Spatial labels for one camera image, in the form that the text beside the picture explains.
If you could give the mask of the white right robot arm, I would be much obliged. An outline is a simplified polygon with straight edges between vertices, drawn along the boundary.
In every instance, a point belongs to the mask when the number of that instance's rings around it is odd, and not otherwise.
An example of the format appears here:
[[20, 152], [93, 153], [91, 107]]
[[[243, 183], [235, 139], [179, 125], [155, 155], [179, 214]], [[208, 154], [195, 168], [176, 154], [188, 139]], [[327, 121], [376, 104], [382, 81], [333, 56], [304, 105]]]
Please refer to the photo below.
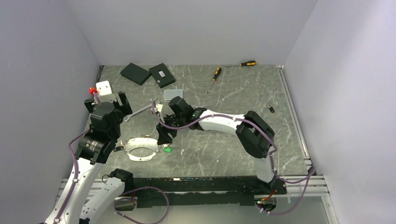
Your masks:
[[270, 155], [271, 147], [275, 146], [275, 132], [256, 112], [248, 111], [237, 115], [214, 112], [203, 107], [193, 107], [181, 97], [173, 98], [169, 106], [173, 114], [162, 115], [161, 106], [155, 101], [151, 103], [151, 111], [158, 121], [158, 145], [172, 144], [177, 131], [186, 128], [234, 135], [254, 158], [259, 191], [264, 194], [281, 193], [284, 182], [277, 177]]

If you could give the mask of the key with green tag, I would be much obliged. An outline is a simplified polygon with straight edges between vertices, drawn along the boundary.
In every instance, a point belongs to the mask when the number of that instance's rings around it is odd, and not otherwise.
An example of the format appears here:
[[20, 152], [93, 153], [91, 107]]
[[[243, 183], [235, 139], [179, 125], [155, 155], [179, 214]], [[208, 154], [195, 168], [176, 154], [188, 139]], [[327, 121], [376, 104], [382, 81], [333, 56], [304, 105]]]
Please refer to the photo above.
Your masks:
[[167, 153], [172, 153], [172, 148], [170, 147], [165, 147], [163, 150]]

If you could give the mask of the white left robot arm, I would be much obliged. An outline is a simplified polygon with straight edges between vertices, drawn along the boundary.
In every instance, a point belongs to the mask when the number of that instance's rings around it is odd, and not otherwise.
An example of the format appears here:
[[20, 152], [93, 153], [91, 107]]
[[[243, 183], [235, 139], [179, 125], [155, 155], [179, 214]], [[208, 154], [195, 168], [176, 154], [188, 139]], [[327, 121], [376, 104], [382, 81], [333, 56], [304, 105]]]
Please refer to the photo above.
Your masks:
[[120, 125], [124, 117], [133, 112], [122, 91], [114, 101], [104, 99], [98, 91], [92, 94], [98, 102], [85, 101], [91, 115], [90, 127], [77, 137], [80, 140], [78, 148], [71, 152], [73, 169], [46, 224], [94, 224], [116, 197], [128, 196], [134, 190], [133, 174], [117, 168], [100, 190], [88, 198], [111, 152], [121, 149], [116, 146]]

